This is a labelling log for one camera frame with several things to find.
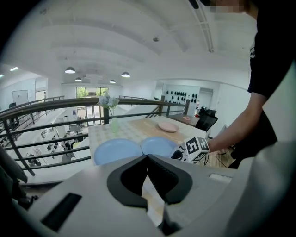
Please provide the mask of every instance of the plate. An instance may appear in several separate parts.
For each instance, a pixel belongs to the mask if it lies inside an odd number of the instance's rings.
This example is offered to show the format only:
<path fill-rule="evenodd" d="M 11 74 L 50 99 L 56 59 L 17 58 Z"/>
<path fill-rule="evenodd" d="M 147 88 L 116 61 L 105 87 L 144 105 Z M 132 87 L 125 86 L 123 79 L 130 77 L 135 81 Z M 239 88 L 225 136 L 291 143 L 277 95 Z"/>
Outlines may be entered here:
<path fill-rule="evenodd" d="M 165 137 L 148 137 L 141 142 L 141 148 L 145 155 L 160 155 L 170 158 L 172 150 L 178 145 Z"/>
<path fill-rule="evenodd" d="M 179 127 L 175 124 L 172 124 L 172 123 L 168 123 L 168 122 L 160 122 L 158 123 L 158 126 L 164 130 L 164 131 L 167 131 L 167 132 L 176 132 L 179 130 Z"/>
<path fill-rule="evenodd" d="M 94 162 L 96 165 L 102 165 L 141 155 L 143 155 L 143 152 L 137 143 L 128 139 L 117 138 L 106 141 L 97 147 L 94 152 Z"/>

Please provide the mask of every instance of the window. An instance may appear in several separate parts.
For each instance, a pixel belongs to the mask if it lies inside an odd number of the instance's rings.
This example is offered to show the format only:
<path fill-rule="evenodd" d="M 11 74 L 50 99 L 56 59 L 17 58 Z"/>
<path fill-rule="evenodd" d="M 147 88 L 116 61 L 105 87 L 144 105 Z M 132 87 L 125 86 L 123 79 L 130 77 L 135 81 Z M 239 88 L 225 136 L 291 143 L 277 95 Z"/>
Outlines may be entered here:
<path fill-rule="evenodd" d="M 91 98 L 99 97 L 105 92 L 109 92 L 108 88 L 100 87 L 77 87 L 76 88 L 76 98 Z"/>
<path fill-rule="evenodd" d="M 77 87 L 76 98 L 95 98 L 103 95 L 105 92 L 109 92 L 108 88 L 100 87 Z M 78 117 L 81 119 L 92 119 L 103 117 L 103 108 L 100 106 L 78 106 L 77 107 Z M 89 121 L 88 125 L 99 125 L 101 121 Z"/>

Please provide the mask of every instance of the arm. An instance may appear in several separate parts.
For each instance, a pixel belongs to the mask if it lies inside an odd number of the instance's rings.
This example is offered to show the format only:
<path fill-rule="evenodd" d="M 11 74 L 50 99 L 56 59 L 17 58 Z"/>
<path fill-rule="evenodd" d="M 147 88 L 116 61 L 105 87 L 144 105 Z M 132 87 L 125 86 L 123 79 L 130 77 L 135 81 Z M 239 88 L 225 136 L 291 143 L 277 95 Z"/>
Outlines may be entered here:
<path fill-rule="evenodd" d="M 227 148 L 250 134 L 259 121 L 265 102 L 265 96 L 251 93 L 251 98 L 244 112 L 222 134 L 208 142 L 210 152 Z"/>

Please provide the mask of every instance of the blue plate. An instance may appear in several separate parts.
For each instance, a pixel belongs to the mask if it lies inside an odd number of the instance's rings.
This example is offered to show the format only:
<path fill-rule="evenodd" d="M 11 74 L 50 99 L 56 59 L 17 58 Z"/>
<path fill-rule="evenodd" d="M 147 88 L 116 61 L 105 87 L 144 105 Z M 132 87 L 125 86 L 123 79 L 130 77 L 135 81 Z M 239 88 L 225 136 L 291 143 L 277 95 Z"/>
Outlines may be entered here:
<path fill-rule="evenodd" d="M 112 139 L 102 143 L 94 152 L 96 165 L 107 164 L 132 156 L 143 155 L 141 147 L 128 139 Z"/>
<path fill-rule="evenodd" d="M 148 137 L 141 143 L 145 155 L 160 155 L 170 158 L 172 150 L 178 145 L 165 137 Z"/>

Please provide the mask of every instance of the glass vase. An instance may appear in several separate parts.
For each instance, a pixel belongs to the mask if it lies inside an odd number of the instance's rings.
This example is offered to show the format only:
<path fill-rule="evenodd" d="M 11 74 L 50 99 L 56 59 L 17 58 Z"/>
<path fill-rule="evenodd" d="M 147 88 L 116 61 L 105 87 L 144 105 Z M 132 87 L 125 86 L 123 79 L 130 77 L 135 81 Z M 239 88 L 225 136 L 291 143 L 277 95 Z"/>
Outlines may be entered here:
<path fill-rule="evenodd" d="M 111 126 L 111 131 L 112 131 L 113 133 L 117 133 L 118 130 L 119 130 L 118 118 L 113 117 L 112 120 L 111 120 L 111 124 L 110 124 L 110 126 Z"/>

